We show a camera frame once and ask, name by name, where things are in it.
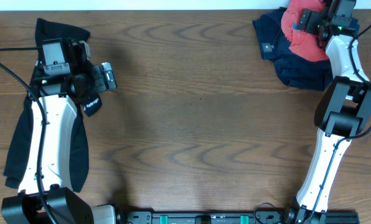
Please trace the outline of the red soccer t-shirt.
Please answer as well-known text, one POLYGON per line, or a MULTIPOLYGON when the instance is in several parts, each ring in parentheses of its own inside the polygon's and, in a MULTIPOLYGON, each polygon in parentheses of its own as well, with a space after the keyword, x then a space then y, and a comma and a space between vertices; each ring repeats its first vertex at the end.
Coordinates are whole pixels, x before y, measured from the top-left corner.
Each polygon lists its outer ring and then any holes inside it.
POLYGON ((283 34, 291 42, 290 51, 310 62, 327 60, 328 56, 325 50, 318 47, 316 35, 296 30, 293 25, 299 23, 304 9, 322 12, 324 5, 321 0, 290 0, 290 4, 281 19, 283 34))

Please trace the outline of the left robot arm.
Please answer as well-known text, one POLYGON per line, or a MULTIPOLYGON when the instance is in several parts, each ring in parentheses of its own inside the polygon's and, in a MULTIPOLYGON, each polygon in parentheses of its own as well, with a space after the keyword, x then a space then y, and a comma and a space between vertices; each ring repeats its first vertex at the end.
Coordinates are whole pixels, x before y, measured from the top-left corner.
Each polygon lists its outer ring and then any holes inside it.
POLYGON ((73 192, 70 145, 77 103, 99 104, 99 93, 117 87, 110 63, 90 63, 82 40, 50 39, 27 85, 32 100, 32 140, 18 195, 4 198, 7 223, 116 223, 112 205, 91 207, 73 192))

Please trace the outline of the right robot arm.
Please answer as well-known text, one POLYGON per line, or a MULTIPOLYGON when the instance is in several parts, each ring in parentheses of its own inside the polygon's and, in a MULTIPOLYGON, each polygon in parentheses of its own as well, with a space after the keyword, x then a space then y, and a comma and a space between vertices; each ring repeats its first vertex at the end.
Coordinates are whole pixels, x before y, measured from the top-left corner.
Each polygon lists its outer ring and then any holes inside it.
POLYGON ((362 33, 353 22, 355 1, 326 1, 322 12, 305 9, 295 25, 318 37, 333 80, 314 115, 317 142, 306 179, 280 223, 358 223, 357 212, 330 212, 329 193, 352 140, 371 132, 371 81, 358 55, 362 33))

